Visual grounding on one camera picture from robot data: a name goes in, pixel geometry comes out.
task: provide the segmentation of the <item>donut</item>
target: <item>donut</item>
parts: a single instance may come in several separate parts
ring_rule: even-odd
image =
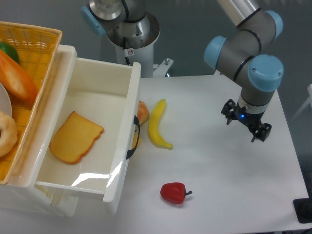
[[[18,129],[12,117],[0,111],[0,157],[13,148],[18,140]]]

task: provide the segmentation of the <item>black drawer handle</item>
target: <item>black drawer handle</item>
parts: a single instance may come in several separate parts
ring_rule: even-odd
[[[134,152],[137,149],[138,139],[140,138],[140,122],[138,121],[137,116],[135,116],[135,118],[133,120],[133,124],[135,124],[137,126],[137,129],[138,129],[136,145],[135,145],[135,147],[133,149],[128,150],[126,159],[129,159],[134,154]]]

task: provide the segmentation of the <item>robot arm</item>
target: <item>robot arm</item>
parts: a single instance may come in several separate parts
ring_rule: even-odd
[[[141,77],[153,77],[154,43],[158,20],[145,10],[145,0],[89,0],[82,16],[98,35],[107,35],[115,46],[117,62],[141,64]]]
[[[238,120],[246,125],[253,134],[252,142],[264,141],[272,126],[261,123],[261,118],[281,83],[284,68],[276,57],[257,54],[281,33],[283,22],[278,14],[263,12],[254,0],[218,0],[218,3],[239,32],[231,39],[214,38],[204,59],[242,87],[237,104],[230,99],[221,113],[227,124]]]
[[[144,0],[90,0],[86,7],[106,32],[123,21],[141,21],[146,14]]]

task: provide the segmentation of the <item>wicker basket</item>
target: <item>wicker basket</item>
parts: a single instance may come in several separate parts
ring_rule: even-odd
[[[0,184],[8,182],[23,150],[61,36],[60,30],[0,21],[0,41],[7,42],[16,48],[19,64],[33,78],[39,89],[33,105],[24,103],[9,93],[12,103],[12,118],[18,127],[18,142],[9,153],[0,157]]]

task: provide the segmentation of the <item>pepper stem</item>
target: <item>pepper stem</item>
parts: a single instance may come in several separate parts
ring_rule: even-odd
[[[184,193],[184,196],[190,195],[190,194],[192,194],[192,193],[193,193],[192,191],[185,192],[185,193]]]

